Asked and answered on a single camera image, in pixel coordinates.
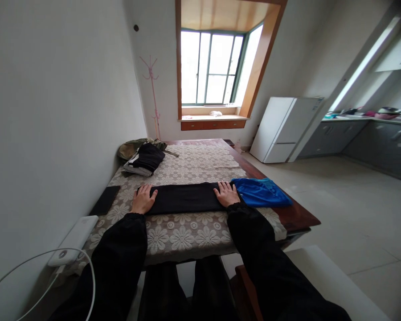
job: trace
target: charging cable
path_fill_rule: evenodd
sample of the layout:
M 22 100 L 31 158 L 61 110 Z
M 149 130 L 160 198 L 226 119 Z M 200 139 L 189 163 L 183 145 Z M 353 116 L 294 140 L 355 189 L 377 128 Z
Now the charging cable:
M 58 249 L 55 249 L 55 250 L 50 250 L 50 251 L 47 251 L 47 252 L 38 254 L 38 255 L 33 256 L 32 258 L 28 259 L 28 260 L 25 260 L 24 262 L 18 264 L 17 266 L 15 266 L 12 270 L 10 270 L 9 272 L 7 272 L 7 273 L 0 279 L 0 282 L 3 281 L 3 280 L 5 279 L 5 277 L 7 277 L 9 274 L 11 274 L 13 271 L 15 271 L 17 268 L 19 268 L 21 265 L 27 263 L 28 261 L 31 261 L 31 260 L 35 259 L 36 257 L 42 256 L 42 255 L 44 255 L 44 254 L 48 254 L 48 253 L 55 252 L 55 251 L 60 251 L 60 250 L 75 250 L 75 251 L 78 251 L 78 252 L 80 252 L 80 253 L 83 253 L 84 256 L 86 256 L 86 258 L 87 258 L 88 261 L 89 261 L 90 270 L 91 270 L 91 272 L 92 272 L 93 290 L 92 290 L 92 302 L 91 302 L 91 304 L 90 304 L 90 309 L 89 309 L 88 316 L 86 317 L 86 321 L 88 321 L 89 318 L 90 318 L 90 315 L 91 315 L 91 313 L 92 313 L 92 309 L 94 308 L 94 300 L 95 300 L 95 274 L 94 274 L 94 266 L 93 266 L 93 264 L 92 264 L 92 261 L 91 261 L 89 255 L 88 255 L 85 251 L 83 251 L 83 250 L 80 250 L 80 249 L 77 249 L 77 248 L 73 248 L 73 247 L 62 247 L 62 248 L 58 248 Z M 43 293 L 43 295 L 41 296 L 41 298 L 39 299 L 39 301 L 37 301 L 37 303 L 36 303 L 35 305 L 33 305 L 33 307 L 32 307 L 26 314 L 24 314 L 23 316 L 21 316 L 17 321 L 20 321 L 20 320 L 22 320 L 24 317 L 26 317 L 26 316 L 39 304 L 39 302 L 45 297 L 46 293 L 50 290 L 50 288 L 52 287 L 52 285 L 54 284 L 54 282 L 55 282 L 56 279 L 58 278 L 58 275 L 60 275 L 60 274 L 62 273 L 62 271 L 64 270 L 64 267 L 65 267 L 65 265 L 61 265 L 61 266 L 58 268 L 58 271 L 57 271 L 57 274 L 55 275 L 55 278 L 53 279 L 52 283 L 51 283 L 50 286 L 47 288 L 47 290 L 45 291 L 45 293 Z

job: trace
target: hand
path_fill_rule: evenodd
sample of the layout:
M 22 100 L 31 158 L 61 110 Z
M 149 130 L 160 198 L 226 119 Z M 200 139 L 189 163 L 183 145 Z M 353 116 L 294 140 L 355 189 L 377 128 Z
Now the hand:
M 217 189 L 214 189 L 214 193 L 217 196 L 218 201 L 224 207 L 228 207 L 234 203 L 239 203 L 241 199 L 236 191 L 236 186 L 233 185 L 233 189 L 228 182 L 218 182 L 218 187 L 220 188 L 220 192 Z
M 157 195 L 157 190 L 155 190 L 150 197 L 150 190 L 152 186 L 152 184 L 145 184 L 139 188 L 138 192 L 135 191 L 130 213 L 138 213 L 144 215 L 151 209 L 151 207 L 155 203 Z

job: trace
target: refrigerator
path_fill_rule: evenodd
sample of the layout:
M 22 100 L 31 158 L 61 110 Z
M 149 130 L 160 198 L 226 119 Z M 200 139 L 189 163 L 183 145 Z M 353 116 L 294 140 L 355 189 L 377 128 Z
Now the refrigerator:
M 322 100 L 271 97 L 250 153 L 262 163 L 286 162 Z

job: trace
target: lace tablecloth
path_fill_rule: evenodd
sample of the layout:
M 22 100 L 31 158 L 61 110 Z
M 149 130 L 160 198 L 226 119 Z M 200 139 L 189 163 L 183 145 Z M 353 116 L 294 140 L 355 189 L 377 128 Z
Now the lace tablecloth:
M 100 216 L 83 250 L 91 255 L 106 230 L 129 212 L 135 190 L 145 183 L 153 185 L 196 184 L 202 182 L 231 181 L 246 177 L 245 171 L 224 146 L 169 145 L 167 150 L 179 154 L 166 154 L 165 159 L 151 177 L 131 174 L 128 177 L 118 169 L 109 186 L 121 189 L 107 215 Z M 273 226 L 277 241 L 286 238 L 286 230 L 279 216 L 271 208 L 259 208 Z M 201 259 L 209 255 L 235 253 L 227 226 L 226 212 L 203 212 L 153 215 L 146 217 L 147 255 L 145 265 L 165 261 L 181 262 Z M 64 274 L 81 274 L 87 260 L 81 255 L 65 268 Z

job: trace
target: wooden ceiling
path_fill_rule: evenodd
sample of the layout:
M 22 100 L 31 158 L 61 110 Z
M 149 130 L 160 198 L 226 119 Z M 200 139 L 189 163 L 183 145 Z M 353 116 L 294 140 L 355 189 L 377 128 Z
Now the wooden ceiling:
M 241 0 L 181 0 L 181 27 L 248 32 L 279 5 Z

